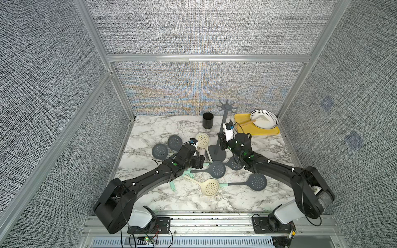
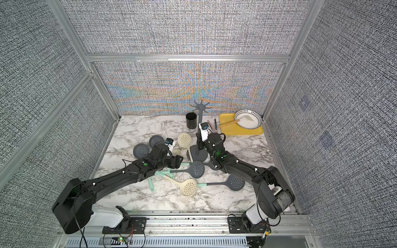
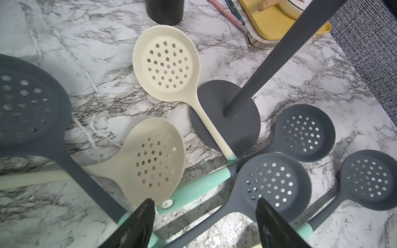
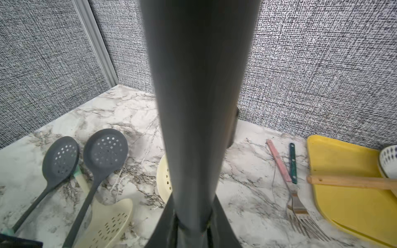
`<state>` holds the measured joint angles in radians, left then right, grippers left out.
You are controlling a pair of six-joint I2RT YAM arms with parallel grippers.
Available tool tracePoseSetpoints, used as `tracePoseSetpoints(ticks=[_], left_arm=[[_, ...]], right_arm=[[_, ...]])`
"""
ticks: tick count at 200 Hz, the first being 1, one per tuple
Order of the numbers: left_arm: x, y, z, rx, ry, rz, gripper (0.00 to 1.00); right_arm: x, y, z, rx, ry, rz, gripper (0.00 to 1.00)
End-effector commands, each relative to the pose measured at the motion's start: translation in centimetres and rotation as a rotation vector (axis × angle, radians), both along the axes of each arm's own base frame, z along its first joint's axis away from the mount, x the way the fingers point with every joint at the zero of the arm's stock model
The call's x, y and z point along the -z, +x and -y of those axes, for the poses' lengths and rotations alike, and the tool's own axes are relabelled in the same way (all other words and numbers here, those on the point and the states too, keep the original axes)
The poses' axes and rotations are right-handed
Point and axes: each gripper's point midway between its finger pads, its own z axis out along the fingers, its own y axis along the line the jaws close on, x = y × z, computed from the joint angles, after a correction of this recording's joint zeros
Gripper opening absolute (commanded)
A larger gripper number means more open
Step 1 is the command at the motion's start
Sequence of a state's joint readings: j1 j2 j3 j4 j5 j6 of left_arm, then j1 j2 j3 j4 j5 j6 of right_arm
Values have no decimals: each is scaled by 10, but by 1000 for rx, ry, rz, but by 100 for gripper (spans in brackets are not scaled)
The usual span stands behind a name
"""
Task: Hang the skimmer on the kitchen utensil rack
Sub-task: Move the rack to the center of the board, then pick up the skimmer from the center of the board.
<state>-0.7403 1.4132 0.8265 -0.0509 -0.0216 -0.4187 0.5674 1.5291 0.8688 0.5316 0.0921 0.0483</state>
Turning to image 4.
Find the cream skimmer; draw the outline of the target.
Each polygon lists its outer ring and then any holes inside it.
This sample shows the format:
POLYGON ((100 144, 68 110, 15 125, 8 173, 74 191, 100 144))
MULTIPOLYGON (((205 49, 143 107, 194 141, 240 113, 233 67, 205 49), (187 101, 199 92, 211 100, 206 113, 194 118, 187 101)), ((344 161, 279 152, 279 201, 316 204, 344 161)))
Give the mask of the cream skimmer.
POLYGON ((161 199, 167 203, 172 193, 172 184, 166 155, 161 158, 158 164, 156 183, 161 199))

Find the dark grey utensil rack stand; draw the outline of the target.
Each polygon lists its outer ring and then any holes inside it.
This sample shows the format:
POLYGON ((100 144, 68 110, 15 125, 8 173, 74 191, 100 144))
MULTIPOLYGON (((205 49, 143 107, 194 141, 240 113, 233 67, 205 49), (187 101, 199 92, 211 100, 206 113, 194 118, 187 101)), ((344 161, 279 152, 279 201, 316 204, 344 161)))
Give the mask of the dark grey utensil rack stand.
POLYGON ((260 4, 140 2, 177 248, 210 248, 213 203, 260 4))

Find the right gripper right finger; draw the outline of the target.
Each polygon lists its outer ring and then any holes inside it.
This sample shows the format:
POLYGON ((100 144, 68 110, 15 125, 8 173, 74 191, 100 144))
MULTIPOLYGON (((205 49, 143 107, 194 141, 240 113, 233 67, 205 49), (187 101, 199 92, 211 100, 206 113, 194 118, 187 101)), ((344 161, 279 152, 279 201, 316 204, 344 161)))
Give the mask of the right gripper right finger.
POLYGON ((232 230, 217 195, 214 199, 212 216, 209 223, 209 247, 242 248, 232 230))

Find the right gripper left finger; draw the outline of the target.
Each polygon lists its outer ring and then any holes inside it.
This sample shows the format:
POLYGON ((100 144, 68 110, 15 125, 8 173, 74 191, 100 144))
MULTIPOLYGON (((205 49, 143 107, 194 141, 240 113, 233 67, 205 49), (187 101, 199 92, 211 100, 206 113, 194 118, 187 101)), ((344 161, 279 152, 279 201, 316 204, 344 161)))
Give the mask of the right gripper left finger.
POLYGON ((176 248, 178 218, 175 213, 175 203, 171 194, 164 211, 144 248, 176 248))

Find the grey skimmer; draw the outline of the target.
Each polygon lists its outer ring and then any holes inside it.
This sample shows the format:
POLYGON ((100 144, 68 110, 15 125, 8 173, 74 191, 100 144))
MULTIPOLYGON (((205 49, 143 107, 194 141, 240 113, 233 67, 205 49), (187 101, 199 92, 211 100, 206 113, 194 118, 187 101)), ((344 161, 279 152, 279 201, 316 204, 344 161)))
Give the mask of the grey skimmer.
POLYGON ((100 184, 111 173, 123 167, 127 156, 127 140, 118 130, 102 129, 88 139, 84 146, 83 161, 93 173, 94 182, 63 244, 64 248, 72 247, 88 207, 92 203, 100 184))
POLYGON ((56 207, 80 159, 76 140, 64 136, 36 147, 26 139, 1 150, 1 234, 16 236, 56 207))

